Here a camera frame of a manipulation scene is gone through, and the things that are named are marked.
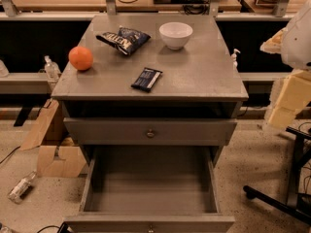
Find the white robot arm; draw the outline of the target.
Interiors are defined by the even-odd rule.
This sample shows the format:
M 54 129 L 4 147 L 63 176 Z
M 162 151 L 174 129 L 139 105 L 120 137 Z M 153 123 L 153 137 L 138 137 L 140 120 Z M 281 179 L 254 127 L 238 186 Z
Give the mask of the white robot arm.
M 259 49 L 279 53 L 282 62 L 293 69 L 273 83 L 264 116 L 267 125 L 286 129 L 311 102 L 311 0 Z

